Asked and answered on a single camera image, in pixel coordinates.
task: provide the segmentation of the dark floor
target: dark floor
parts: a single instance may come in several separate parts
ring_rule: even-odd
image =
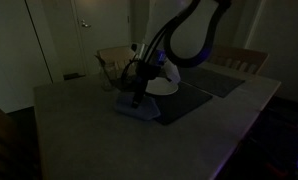
[[[34,108],[11,116],[38,146]],[[274,97],[217,179],[298,179],[298,103]]]

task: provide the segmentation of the chair backrest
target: chair backrest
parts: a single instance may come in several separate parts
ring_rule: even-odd
[[[268,53],[215,45],[207,62],[258,74],[267,58]]]
[[[31,179],[38,177],[35,153],[22,139],[17,126],[0,110],[0,177]]]
[[[135,52],[127,46],[98,50],[96,55],[111,80],[121,77],[124,68],[134,56]],[[129,67],[128,74],[135,74],[134,65]]]

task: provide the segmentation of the black mat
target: black mat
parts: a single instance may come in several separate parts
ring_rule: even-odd
[[[178,85],[178,91],[172,95],[150,95],[156,99],[157,106],[161,112],[161,116],[156,118],[156,121],[163,125],[176,121],[212,98],[211,95],[202,92],[196,87],[184,83],[179,83]]]
[[[211,94],[226,97],[244,80],[225,76],[202,68],[179,68],[181,80]]]

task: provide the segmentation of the white door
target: white door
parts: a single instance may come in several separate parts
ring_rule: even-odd
[[[29,2],[37,4],[38,1],[30,0]],[[70,0],[41,0],[41,2],[59,57],[62,74],[78,73],[79,75],[85,75],[72,2]]]
[[[24,0],[0,0],[0,108],[33,106],[33,88],[51,83]]]
[[[130,44],[129,0],[75,0],[88,74],[99,72],[97,50]]]

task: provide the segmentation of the table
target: table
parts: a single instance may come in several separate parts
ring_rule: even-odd
[[[118,91],[98,76],[35,88],[35,113],[46,179],[213,179],[280,86],[280,82],[203,63],[245,79],[162,126],[113,110]]]

